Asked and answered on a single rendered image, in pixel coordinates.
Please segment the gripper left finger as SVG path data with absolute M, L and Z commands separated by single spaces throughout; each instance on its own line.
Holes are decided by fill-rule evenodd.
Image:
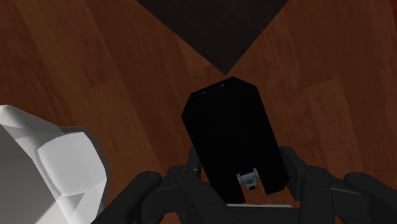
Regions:
M 173 212 L 180 224 L 243 224 L 200 175 L 199 157 L 190 148 L 187 164 L 171 167 L 165 176 L 138 174 L 91 224 L 160 224 Z

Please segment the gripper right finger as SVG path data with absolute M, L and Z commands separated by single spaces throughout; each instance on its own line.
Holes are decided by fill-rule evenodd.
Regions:
M 397 224 L 397 190 L 362 172 L 336 178 L 307 165 L 289 146 L 280 152 L 289 174 L 290 194 L 300 202 L 298 224 Z

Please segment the black angular box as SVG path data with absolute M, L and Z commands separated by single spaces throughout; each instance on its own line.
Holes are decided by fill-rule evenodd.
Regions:
M 231 76 L 193 92 L 181 119 L 227 204 L 246 201 L 237 178 L 254 171 L 267 195 L 285 189 L 289 175 L 256 86 Z

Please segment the white faceted object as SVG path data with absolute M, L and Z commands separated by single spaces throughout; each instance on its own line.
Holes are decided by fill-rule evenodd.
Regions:
M 0 224 L 91 224 L 110 170 L 86 127 L 59 127 L 0 105 Z

